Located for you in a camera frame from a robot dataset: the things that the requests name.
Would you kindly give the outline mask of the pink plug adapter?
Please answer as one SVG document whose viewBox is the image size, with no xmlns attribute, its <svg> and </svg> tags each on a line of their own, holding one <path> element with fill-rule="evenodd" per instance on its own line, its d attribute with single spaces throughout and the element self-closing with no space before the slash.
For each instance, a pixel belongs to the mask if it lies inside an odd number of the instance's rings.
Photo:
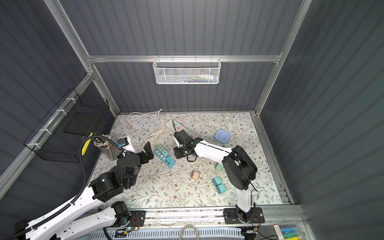
<svg viewBox="0 0 384 240">
<path fill-rule="evenodd" d="M 192 173 L 191 173 L 191 179 L 193 179 L 193 180 L 198 180 L 200 178 L 200 176 L 201 176 L 201 173 L 198 171 L 192 171 Z"/>
</svg>

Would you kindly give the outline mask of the teal plug adapter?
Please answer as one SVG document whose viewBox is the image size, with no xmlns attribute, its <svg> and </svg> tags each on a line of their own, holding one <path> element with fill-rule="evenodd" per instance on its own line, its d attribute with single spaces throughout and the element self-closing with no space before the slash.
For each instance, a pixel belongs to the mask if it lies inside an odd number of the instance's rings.
<svg viewBox="0 0 384 240">
<path fill-rule="evenodd" d="M 164 157 L 168 157 L 169 156 L 169 154 L 168 154 L 168 152 L 166 151 L 166 150 L 161 150 L 161 154 L 164 156 Z"/>
</svg>

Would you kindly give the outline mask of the light green plug adapter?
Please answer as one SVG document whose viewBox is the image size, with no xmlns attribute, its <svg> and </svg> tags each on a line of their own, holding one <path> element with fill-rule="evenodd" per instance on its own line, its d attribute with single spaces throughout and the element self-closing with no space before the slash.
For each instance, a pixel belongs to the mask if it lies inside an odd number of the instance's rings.
<svg viewBox="0 0 384 240">
<path fill-rule="evenodd" d="M 164 148 L 163 148 L 161 145 L 157 145 L 157 146 L 156 146 L 156 149 L 157 149 L 159 152 L 162 152 Z"/>
</svg>

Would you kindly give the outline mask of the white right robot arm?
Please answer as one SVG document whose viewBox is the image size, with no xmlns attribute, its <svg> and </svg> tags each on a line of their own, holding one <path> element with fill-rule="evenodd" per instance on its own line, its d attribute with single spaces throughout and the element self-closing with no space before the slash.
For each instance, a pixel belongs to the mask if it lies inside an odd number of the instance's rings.
<svg viewBox="0 0 384 240">
<path fill-rule="evenodd" d="M 210 159 L 223 165 L 230 183 L 237 189 L 237 204 L 235 214 L 242 223 L 249 223 L 254 217 L 256 204 L 253 193 L 258 190 L 254 187 L 258 171 L 246 151 L 240 147 L 224 148 L 204 141 L 201 138 L 193 139 L 186 131 L 174 133 L 177 146 L 174 154 L 177 159 L 186 158 L 188 162 L 195 162 L 198 157 Z"/>
</svg>

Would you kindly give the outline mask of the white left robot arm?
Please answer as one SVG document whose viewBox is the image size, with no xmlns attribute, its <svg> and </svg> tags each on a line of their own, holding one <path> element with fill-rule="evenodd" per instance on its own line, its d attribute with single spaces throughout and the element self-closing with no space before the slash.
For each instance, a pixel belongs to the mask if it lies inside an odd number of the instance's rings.
<svg viewBox="0 0 384 240">
<path fill-rule="evenodd" d="M 142 165 L 154 158 L 150 142 L 144 145 L 143 151 L 135 153 L 131 145 L 106 140 L 120 150 L 116 165 L 90 183 L 84 181 L 77 195 L 51 212 L 29 222 L 18 222 L 15 234 L 9 237 L 11 240 L 73 240 L 101 228 L 134 228 L 140 224 L 123 201 L 91 216 L 81 217 L 134 186 Z"/>
</svg>

